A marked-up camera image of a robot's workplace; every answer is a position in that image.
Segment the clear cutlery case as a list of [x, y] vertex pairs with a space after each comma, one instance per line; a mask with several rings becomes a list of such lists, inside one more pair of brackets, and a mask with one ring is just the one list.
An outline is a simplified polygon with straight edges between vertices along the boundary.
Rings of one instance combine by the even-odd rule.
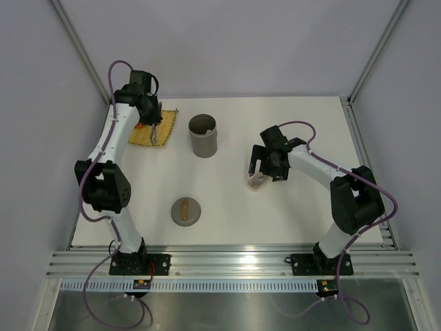
[[264, 175], [259, 172], [250, 177], [247, 182], [247, 186], [250, 190], [256, 192], [258, 191], [265, 183], [267, 183], [271, 179], [270, 176]]

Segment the grey cylindrical lunch container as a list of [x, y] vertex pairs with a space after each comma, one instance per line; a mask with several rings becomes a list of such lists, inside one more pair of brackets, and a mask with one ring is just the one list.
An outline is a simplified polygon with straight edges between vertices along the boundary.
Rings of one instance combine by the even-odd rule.
[[[214, 156], [218, 150], [216, 120], [209, 114], [198, 114], [188, 123], [188, 130], [193, 153], [202, 159]], [[214, 130], [205, 135], [207, 130]]]

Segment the grey round lid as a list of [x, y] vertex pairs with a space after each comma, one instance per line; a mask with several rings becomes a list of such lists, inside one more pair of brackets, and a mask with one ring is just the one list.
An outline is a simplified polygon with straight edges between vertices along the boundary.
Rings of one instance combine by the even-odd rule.
[[176, 225], [190, 227], [200, 219], [202, 209], [195, 199], [182, 197], [174, 202], [170, 214]]

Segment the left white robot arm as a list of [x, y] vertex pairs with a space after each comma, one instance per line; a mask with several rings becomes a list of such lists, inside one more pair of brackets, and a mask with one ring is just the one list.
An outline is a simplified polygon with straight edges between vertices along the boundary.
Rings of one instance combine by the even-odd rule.
[[149, 265], [145, 242], [128, 210], [132, 188], [120, 164], [133, 129], [161, 122], [157, 92], [153, 74], [131, 70], [128, 83], [111, 91], [99, 142], [85, 161], [78, 160], [74, 166], [80, 213], [90, 223], [106, 222], [113, 231], [116, 250], [111, 260], [118, 273], [142, 274]]

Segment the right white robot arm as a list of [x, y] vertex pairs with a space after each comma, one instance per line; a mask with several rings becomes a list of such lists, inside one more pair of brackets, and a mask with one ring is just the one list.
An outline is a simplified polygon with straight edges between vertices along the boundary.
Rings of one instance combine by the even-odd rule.
[[343, 252], [360, 231], [373, 224], [385, 212], [382, 192], [373, 172], [365, 165], [350, 170], [318, 156], [310, 141], [288, 139], [280, 126], [261, 132], [263, 144], [254, 145], [249, 162], [249, 176], [272, 181], [286, 181], [291, 169], [306, 174], [330, 193], [333, 223], [311, 253], [291, 260], [295, 275], [333, 275], [343, 266]]

